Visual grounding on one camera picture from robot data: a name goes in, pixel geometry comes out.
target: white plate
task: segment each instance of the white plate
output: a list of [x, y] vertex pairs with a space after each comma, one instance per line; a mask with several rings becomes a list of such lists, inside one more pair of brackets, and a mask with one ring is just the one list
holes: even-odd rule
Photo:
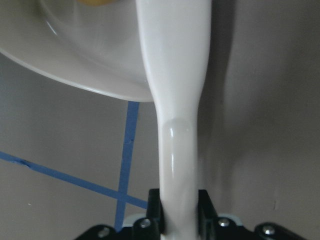
[[152, 101], [134, 0], [2, 0], [0, 52], [51, 79], [110, 97]]

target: blue tape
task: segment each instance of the blue tape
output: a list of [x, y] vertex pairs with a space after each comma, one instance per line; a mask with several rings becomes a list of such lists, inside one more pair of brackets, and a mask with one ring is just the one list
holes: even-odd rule
[[25, 167], [28, 167], [29, 169], [36, 171], [38, 173], [42, 173], [48, 176], [51, 176], [53, 178], [65, 181], [67, 183], [71, 183], [74, 184], [76, 186], [91, 190], [93, 192], [117, 199], [117, 200], [122, 200], [124, 202], [130, 203], [134, 206], [146, 209], [147, 208], [147, 202], [141, 199], [138, 199], [136, 197], [133, 196], [129, 196], [127, 194], [123, 194], [121, 192], [112, 190], [110, 188], [104, 187], [104, 186], [100, 186], [98, 184], [80, 179], [78, 177], [75, 176], [71, 176], [68, 174], [65, 174], [63, 172], [57, 171], [57, 170], [53, 170], [51, 168], [36, 164], [36, 163], [32, 163], [29, 161], [26, 161], [24, 159], [18, 158], [16, 156], [12, 156], [9, 155], [7, 153], [1, 152], [0, 151], [0, 159], [10, 162], [10, 163], [14, 163], [14, 164], [18, 164], [18, 165], [22, 165]]
[[[126, 113], [124, 140], [122, 148], [122, 161], [120, 169], [120, 179], [118, 192], [127, 195], [129, 186], [130, 169], [132, 162], [132, 153], [134, 149], [134, 141], [136, 136], [136, 127], [138, 120], [139, 103], [129, 101]], [[116, 203], [116, 212], [114, 220], [114, 228], [119, 231], [122, 228], [125, 218], [126, 202], [124, 199], [118, 199]]]

